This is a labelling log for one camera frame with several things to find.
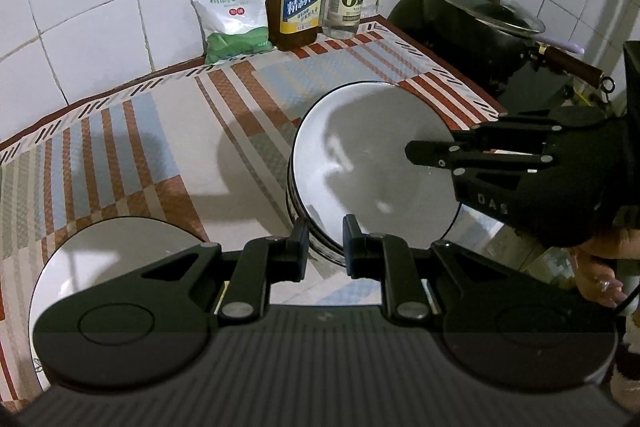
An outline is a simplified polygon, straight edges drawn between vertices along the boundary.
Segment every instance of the clear liquid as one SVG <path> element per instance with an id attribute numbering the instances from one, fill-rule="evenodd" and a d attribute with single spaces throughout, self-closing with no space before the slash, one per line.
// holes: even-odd
<path id="1" fill-rule="evenodd" d="M 360 19 L 356 21 L 352 21 L 349 23 L 344 23 L 337 21 L 336 19 L 331 19 L 329 17 L 331 8 L 332 8 L 332 0 L 322 0 L 324 6 L 322 6 L 322 13 L 324 17 L 322 18 L 322 32 L 329 38 L 332 39 L 351 39 L 358 32 L 358 27 L 360 26 Z"/>

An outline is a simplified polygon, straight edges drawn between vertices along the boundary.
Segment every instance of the white plate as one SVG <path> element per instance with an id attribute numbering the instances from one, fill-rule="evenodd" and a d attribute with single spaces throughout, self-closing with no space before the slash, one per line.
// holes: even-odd
<path id="1" fill-rule="evenodd" d="M 300 124 L 292 152 L 294 184 L 316 225 L 342 245 L 342 218 L 363 232 L 398 235 L 427 248 L 459 208 L 451 173 L 413 165 L 411 140 L 453 141 L 431 107 L 402 87 L 356 82 L 322 97 Z"/>
<path id="2" fill-rule="evenodd" d="M 69 295 L 199 243 L 191 233 L 147 217 L 107 219 L 69 238 L 45 265 L 31 298 L 29 344 L 40 386 L 46 389 L 49 382 L 38 370 L 33 326 L 47 308 Z"/>

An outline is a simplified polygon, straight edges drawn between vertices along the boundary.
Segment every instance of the striped tablecloth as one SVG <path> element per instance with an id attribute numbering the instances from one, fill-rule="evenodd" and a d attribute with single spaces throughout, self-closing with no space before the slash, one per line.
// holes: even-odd
<path id="1" fill-rule="evenodd" d="M 381 80 L 414 92 L 452 129 L 497 117 L 462 80 L 378 22 L 356 38 L 318 42 L 147 80 L 69 110 L 0 151 L 0 399 L 20 408 L 41 392 L 28 341 L 34 286 L 67 238 L 102 219 L 151 216 L 203 241 L 241 248 L 286 235 L 286 167 L 296 126 L 328 90 Z M 463 212 L 450 238 L 465 246 L 496 223 Z M 311 258 L 305 281 L 272 302 L 379 302 Z"/>

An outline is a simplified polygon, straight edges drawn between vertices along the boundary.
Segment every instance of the pan handle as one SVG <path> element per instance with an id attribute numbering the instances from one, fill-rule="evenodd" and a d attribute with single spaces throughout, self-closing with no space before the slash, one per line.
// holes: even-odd
<path id="1" fill-rule="evenodd" d="M 561 69 L 569 74 L 574 74 L 578 78 L 584 80 L 587 84 L 596 89 L 600 89 L 602 85 L 602 77 L 604 72 L 598 68 L 578 60 L 578 58 L 572 57 L 558 48 L 548 46 L 540 49 L 540 54 L 543 55 L 545 62 L 552 69 Z"/>
<path id="2" fill-rule="evenodd" d="M 574 42 L 561 41 L 559 39 L 549 37 L 548 35 L 538 35 L 535 39 L 542 44 L 548 44 L 549 46 L 553 46 L 569 53 L 584 55 L 584 48 Z"/>

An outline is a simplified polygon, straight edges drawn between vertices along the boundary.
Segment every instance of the salt bag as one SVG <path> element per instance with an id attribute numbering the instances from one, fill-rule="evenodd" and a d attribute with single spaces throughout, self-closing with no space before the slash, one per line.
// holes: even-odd
<path id="1" fill-rule="evenodd" d="M 270 51 L 266 0 L 193 0 L 207 39 L 206 64 Z"/>

